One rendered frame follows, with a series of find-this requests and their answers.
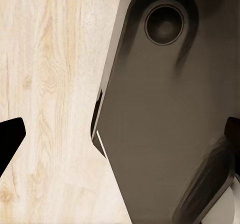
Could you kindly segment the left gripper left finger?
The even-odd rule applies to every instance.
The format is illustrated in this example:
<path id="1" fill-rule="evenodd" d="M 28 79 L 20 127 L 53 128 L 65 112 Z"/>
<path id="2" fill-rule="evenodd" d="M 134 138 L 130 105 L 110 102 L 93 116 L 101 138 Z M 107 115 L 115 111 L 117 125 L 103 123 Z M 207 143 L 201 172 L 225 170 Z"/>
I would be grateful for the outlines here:
<path id="1" fill-rule="evenodd" d="M 0 177 L 26 136 L 22 117 L 0 122 Z"/>

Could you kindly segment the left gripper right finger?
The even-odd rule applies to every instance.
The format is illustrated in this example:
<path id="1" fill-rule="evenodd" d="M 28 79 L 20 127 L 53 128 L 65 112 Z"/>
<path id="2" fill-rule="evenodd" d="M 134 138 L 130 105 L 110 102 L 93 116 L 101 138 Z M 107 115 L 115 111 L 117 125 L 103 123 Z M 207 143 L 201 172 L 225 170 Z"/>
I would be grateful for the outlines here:
<path id="1" fill-rule="evenodd" d="M 240 157 L 240 119 L 229 117 L 227 119 L 224 135 Z"/>

